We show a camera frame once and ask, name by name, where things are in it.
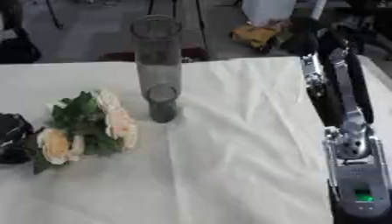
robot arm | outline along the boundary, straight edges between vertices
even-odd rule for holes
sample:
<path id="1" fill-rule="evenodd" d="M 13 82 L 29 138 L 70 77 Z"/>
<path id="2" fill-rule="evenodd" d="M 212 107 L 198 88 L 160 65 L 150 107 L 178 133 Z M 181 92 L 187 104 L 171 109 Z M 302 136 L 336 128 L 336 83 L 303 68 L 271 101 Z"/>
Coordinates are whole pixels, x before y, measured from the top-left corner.
<path id="1" fill-rule="evenodd" d="M 308 94 L 325 125 L 328 185 L 335 223 L 392 223 L 391 191 L 382 141 L 361 65 L 334 31 L 318 49 L 299 55 Z"/>

yellow object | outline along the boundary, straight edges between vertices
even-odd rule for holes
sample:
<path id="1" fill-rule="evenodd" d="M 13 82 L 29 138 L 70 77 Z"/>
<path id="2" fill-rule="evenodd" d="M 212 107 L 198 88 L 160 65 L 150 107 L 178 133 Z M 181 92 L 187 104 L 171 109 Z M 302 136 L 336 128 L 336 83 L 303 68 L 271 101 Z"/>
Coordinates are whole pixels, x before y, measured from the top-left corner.
<path id="1" fill-rule="evenodd" d="M 276 36 L 285 25 L 285 22 L 277 22 L 264 27 L 254 27 L 251 24 L 244 24 L 235 28 L 231 36 L 234 40 L 260 48 L 267 45 L 268 41 Z"/>

white box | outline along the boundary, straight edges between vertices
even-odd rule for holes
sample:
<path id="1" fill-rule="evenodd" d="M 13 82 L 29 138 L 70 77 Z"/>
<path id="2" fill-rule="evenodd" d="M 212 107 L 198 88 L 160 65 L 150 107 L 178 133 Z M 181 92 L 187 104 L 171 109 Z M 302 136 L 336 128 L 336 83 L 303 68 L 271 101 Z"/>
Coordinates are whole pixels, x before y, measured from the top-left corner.
<path id="1" fill-rule="evenodd" d="M 253 26 L 266 25 L 271 19 L 289 18 L 296 0 L 244 0 L 242 9 Z"/>

black bag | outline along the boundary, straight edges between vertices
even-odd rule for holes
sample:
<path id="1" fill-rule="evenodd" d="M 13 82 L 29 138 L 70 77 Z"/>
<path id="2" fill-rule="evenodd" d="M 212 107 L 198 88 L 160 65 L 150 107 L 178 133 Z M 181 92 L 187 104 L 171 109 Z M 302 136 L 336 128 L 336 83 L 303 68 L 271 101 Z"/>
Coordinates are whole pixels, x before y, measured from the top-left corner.
<path id="1" fill-rule="evenodd" d="M 28 38 L 6 39 L 0 44 L 0 64 L 33 63 L 40 58 L 41 52 Z"/>

green display screen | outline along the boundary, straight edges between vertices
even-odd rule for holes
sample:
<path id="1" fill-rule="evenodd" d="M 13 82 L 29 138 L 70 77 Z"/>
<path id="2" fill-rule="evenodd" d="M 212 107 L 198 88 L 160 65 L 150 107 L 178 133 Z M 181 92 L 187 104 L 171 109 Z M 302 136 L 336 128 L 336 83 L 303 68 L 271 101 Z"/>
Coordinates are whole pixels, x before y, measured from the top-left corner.
<path id="1" fill-rule="evenodd" d="M 369 202 L 375 200 L 369 189 L 355 189 L 355 199 L 362 202 Z"/>

